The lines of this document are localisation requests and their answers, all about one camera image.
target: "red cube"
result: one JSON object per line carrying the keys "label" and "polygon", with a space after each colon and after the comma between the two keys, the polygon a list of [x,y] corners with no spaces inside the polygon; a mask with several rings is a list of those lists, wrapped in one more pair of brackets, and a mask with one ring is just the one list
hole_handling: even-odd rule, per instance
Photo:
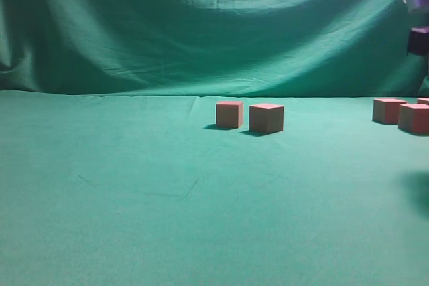
{"label": "red cube", "polygon": [[284,107],[276,104],[255,104],[250,106],[249,129],[261,133],[283,131]]}
{"label": "red cube", "polygon": [[413,134],[429,134],[429,105],[401,105],[398,127]]}
{"label": "red cube", "polygon": [[417,104],[426,104],[429,105],[429,98],[418,98]]}
{"label": "red cube", "polygon": [[396,98],[376,98],[373,104],[373,121],[383,124],[397,124],[401,104],[404,100]]}
{"label": "red cube", "polygon": [[216,103],[216,126],[239,128],[243,124],[243,102]]}

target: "wooden block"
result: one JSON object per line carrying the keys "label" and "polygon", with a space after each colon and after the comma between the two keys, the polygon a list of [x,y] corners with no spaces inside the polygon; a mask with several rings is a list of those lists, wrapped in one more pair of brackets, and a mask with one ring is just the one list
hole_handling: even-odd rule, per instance
{"label": "wooden block", "polygon": [[426,104],[429,105],[429,98],[418,98],[417,104]]}
{"label": "wooden block", "polygon": [[261,133],[283,131],[284,107],[276,104],[255,104],[250,106],[249,129]]}
{"label": "wooden block", "polygon": [[396,98],[376,98],[373,103],[373,121],[397,124],[401,104],[407,104],[407,102]]}
{"label": "wooden block", "polygon": [[216,103],[216,126],[239,128],[243,124],[243,102]]}
{"label": "wooden block", "polygon": [[429,134],[429,105],[401,105],[398,127],[413,134]]}

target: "green tablecloth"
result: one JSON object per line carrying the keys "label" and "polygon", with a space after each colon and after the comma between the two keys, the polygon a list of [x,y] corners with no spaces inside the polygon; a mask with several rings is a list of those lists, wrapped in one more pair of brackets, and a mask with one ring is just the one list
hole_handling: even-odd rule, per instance
{"label": "green tablecloth", "polygon": [[372,98],[217,130],[222,99],[0,92],[0,285],[429,285],[429,137]]}

